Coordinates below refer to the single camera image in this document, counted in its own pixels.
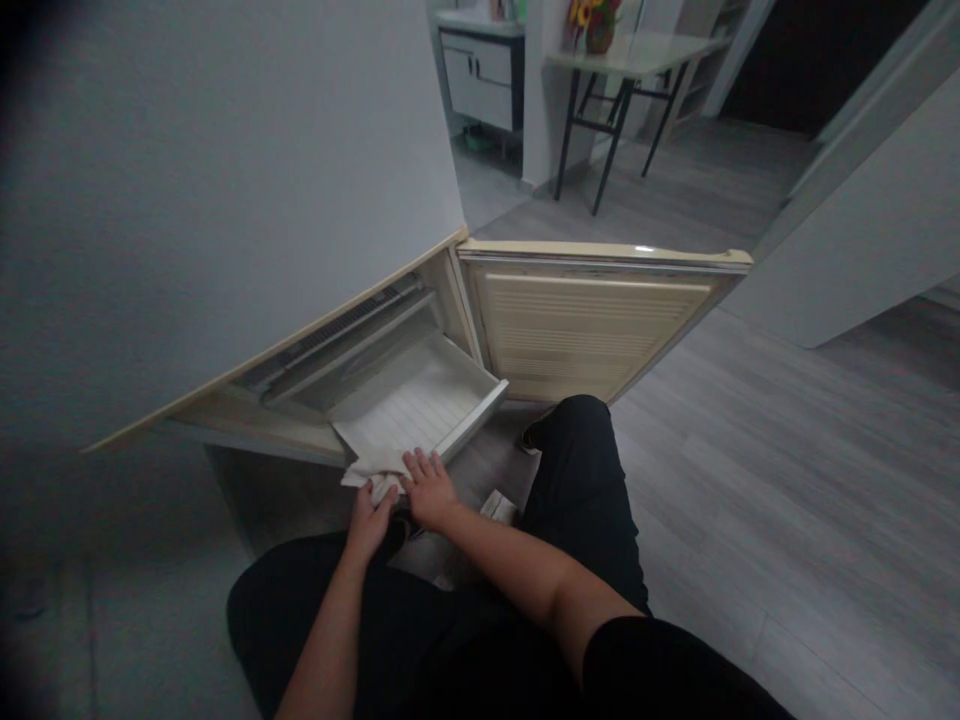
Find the vase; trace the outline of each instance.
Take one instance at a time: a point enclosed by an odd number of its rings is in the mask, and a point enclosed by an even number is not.
[[[616,30],[616,24],[610,21],[595,18],[587,28],[587,53],[590,55],[603,55],[610,49],[610,43],[613,42],[613,32]]]

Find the forearm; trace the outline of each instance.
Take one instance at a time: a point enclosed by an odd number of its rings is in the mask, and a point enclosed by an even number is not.
[[[346,552],[341,557],[283,695],[278,720],[352,717],[366,570],[366,560]]]
[[[583,565],[552,545],[458,505],[440,532],[528,619],[557,641],[578,681],[594,632],[641,615]]]
[[[550,629],[564,578],[579,564],[566,553],[462,505],[440,529],[531,621]]]

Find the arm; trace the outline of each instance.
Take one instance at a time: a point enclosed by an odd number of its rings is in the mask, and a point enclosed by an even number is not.
[[[391,488],[374,510],[371,492],[367,483],[357,493],[346,548],[280,701],[277,720],[353,716],[363,580],[397,499],[396,488]]]
[[[433,454],[404,455],[403,479],[414,518],[460,548],[531,621],[549,632],[578,682],[583,655],[597,629],[616,617],[642,613],[562,550],[481,516],[460,504]]]

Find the table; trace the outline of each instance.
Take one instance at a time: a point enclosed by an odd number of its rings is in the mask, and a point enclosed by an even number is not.
[[[666,100],[667,108],[660,120],[657,133],[653,138],[653,145],[647,154],[647,161],[643,166],[641,177],[647,176],[650,163],[660,144],[660,136],[667,124],[677,94],[683,84],[684,75],[693,60],[707,55],[723,43],[722,38],[698,38],[689,35],[670,35],[666,33],[641,30],[635,33],[618,34],[613,39],[610,49],[604,55],[588,55],[585,51],[557,52],[546,56],[548,65],[558,65],[573,69],[570,78],[570,102],[567,105],[567,123],[563,131],[563,148],[560,151],[560,172],[557,175],[557,187],[553,195],[554,200],[560,199],[560,190],[563,187],[563,171],[567,163],[567,148],[570,145],[570,130],[574,125],[589,128],[596,132],[612,135],[610,149],[607,151],[607,161],[600,176],[600,188],[597,190],[597,199],[593,204],[592,214],[596,215],[600,209],[600,199],[603,197],[603,188],[607,184],[607,176],[613,165],[613,157],[617,152],[620,133],[630,108],[630,98],[634,95],[643,95],[658,100]],[[577,90],[580,86],[580,73],[590,73],[587,91],[583,95],[579,109],[577,108]],[[616,97],[594,95],[593,87],[600,75],[619,75],[623,78],[620,90]],[[663,89],[644,90],[640,83],[643,78],[663,77]],[[589,99],[613,102],[607,121],[597,122],[583,117]]]

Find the person's right hand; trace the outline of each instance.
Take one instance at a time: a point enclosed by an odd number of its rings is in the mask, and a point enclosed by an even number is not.
[[[439,531],[444,519],[460,505],[440,456],[434,452],[428,459],[423,450],[417,448],[413,453],[403,454],[403,463],[411,479],[402,477],[400,483],[410,496],[413,519],[427,530]]]

